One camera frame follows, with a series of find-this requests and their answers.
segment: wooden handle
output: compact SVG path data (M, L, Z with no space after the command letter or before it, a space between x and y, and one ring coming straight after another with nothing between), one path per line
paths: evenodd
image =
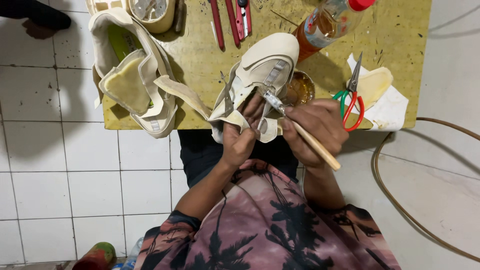
M297 130L298 133L307 141L307 143L322 157L328 165L334 170L338 171L342 165L338 163L338 161L328 152L327 149L315 138L313 137L310 133L308 133L305 129L303 129L302 126L300 126L297 122L292 121L293 126L295 126L295 129Z

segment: cable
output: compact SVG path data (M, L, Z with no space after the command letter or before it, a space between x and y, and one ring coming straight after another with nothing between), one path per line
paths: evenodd
M452 123L449 123L449 122L445 122L445 121L442 121L442 120L438 120L438 119L434 119L434 118L426 118L426 117L417 117L417 121L420 120L420 121L429 121L429 122L433 122L433 123L438 123L438 124L442 124L442 125L445 125L445 126L448 126L448 127L451 127L453 129L456 129L458 131L461 131L477 140L480 141L480 135L468 130L468 129L465 129L461 126L457 126L455 124L452 124ZM458 254L462 255L462 256L465 256L467 258L470 258L474 261L477 261L477 262L480 262L480 258L477 257L477 256L474 256L466 251L463 251L447 242L445 242L444 240L440 239L440 237L434 235L432 232L430 232L429 230L427 230L427 228L425 228L424 226L422 226L420 224L420 222L418 222L416 219L414 219L400 204L399 202L397 202L397 200L393 197L393 195L390 193L390 191L388 191L387 187L385 186L382 178L380 177L380 173L378 171L378 157L380 156L380 152L382 151L382 148L384 147L385 143L387 142L387 140L392 136L393 132L390 132L387 137L383 140L383 142L380 144L380 146L378 147L378 150L376 151L375 153L375 159L374 159L374 164L375 164L375 173L376 173L376 176L377 176L377 179L378 179L378 182L380 183L380 185L382 186L382 189L385 191L385 194L387 195L387 197L411 220L413 221L413 223L415 223L420 229L422 229L426 234L428 234L429 236L431 236L433 239L437 240L439 243L441 243L442 245L444 245L446 248L454 251L454 252L457 252Z

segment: yellow table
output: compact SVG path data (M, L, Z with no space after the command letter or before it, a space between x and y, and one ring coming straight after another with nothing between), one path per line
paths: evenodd
M252 34L242 41L239 49L233 42L227 9L222 0L218 0L218 5L225 51L216 45L208 1L186 1L185 29L180 35L170 29L155 36L168 54L176 79L195 90L210 108L224 85L220 71L227 75L249 46L269 34L295 30L295 25L270 10L300 24L314 10L318 0L250 0L250 3ZM351 77L347 64L350 53L353 52L357 58L363 51L362 66L366 69L384 66L392 72L393 86L409 99L403 127L412 128L417 116L431 3L431 0L377 0L365 12L354 33L306 59L297 69L306 72L315 82L317 98L330 98L330 94L345 89L345 82ZM210 128L203 117L179 98L177 104L176 129ZM140 129L127 111L107 96L103 99L103 111L107 129ZM356 118L350 117L351 123L347 125L352 125L354 121ZM371 127L372 123L366 119L360 125L364 129Z

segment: scissors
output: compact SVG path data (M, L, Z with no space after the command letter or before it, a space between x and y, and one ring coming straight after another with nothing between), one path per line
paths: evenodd
M342 97L340 99L340 113L341 113L342 119L343 119L343 127L345 128L346 131L355 130L360 125L361 121L363 120L363 115L365 113L365 107L363 105L363 99L361 97L357 96L358 95L357 86L358 86L358 83L359 83L359 75L360 75L362 55L363 55L363 52L361 52L359 60L357 62L357 65L355 66L355 69L353 69L352 78L350 79L350 82L348 83L347 89L338 92L332 98L333 100L337 100L339 97ZM345 99L346 99L349 92L352 93L352 102L348 106L347 112L344 115L343 112L345 110ZM350 116L350 113L352 112L353 106L355 106L355 103L357 102L357 100L359 101L359 105L360 105L359 118L358 118L357 122L352 127L347 128L347 127L345 127L345 123L347 123L347 119Z

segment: paper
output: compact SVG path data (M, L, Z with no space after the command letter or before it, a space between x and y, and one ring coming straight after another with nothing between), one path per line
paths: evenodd
M350 54L347 63L353 72L357 64L353 54ZM367 72L369 71L364 67L360 67L360 75L365 75ZM345 104L349 105L350 102L351 97L348 95ZM405 121L407 105L408 99L400 94L395 87L390 86L377 103L365 112L363 117L373 123L373 128L369 129L370 131L397 131L402 128ZM360 114L355 106L352 113Z

